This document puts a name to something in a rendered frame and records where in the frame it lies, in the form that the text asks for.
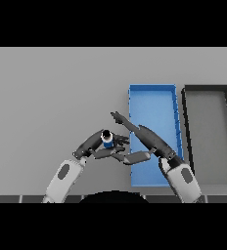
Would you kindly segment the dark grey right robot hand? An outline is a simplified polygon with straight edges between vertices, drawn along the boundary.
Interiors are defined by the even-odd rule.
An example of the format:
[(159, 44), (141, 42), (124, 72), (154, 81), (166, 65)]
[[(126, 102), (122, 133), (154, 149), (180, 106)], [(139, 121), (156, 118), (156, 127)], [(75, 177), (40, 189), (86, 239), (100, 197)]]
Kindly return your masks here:
[(151, 129), (143, 125), (136, 127), (117, 111), (112, 112), (112, 116), (116, 123), (125, 126), (130, 132), (133, 132), (139, 141), (156, 157), (166, 158), (171, 168), (176, 168), (185, 163), (185, 161), (176, 154), (169, 144)]

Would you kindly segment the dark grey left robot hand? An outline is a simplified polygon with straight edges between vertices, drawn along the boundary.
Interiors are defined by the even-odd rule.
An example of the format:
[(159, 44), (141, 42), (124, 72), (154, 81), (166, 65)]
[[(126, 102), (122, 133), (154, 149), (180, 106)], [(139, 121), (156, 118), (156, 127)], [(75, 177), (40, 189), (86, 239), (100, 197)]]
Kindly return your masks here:
[(80, 160), (82, 157), (90, 157), (91, 155), (97, 156), (97, 148), (100, 145), (104, 145), (100, 152), (104, 154), (105, 157), (110, 156), (110, 150), (115, 149), (115, 152), (125, 151), (124, 145), (128, 145), (129, 141), (127, 137), (110, 132), (109, 141), (104, 138), (104, 130), (94, 133), (88, 139), (86, 139), (72, 155)]

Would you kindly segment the blue pipe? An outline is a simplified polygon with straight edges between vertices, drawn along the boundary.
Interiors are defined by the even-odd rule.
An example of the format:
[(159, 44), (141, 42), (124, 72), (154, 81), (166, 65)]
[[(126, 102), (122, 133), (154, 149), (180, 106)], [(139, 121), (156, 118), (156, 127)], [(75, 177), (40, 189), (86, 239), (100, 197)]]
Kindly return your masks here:
[(109, 130), (104, 130), (102, 132), (101, 139), (105, 148), (114, 146), (114, 136)]

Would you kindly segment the blue bin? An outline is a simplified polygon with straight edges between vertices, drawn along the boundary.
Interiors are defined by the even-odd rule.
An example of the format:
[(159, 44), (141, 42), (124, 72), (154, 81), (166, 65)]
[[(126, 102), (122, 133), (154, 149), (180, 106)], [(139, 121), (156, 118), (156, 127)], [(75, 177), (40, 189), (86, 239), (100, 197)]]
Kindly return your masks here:
[[(183, 156), (178, 98), (174, 84), (130, 84), (129, 121), (158, 134), (181, 158)], [(136, 188), (168, 187), (159, 168), (159, 159), (131, 166), (131, 185)]]

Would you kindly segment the dark grey bin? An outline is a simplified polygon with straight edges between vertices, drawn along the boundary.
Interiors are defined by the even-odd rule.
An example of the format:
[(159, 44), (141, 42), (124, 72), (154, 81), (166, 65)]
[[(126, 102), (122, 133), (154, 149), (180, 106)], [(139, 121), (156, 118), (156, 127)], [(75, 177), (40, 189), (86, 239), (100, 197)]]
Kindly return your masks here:
[(201, 185), (227, 185), (227, 85), (181, 91), (190, 166)]

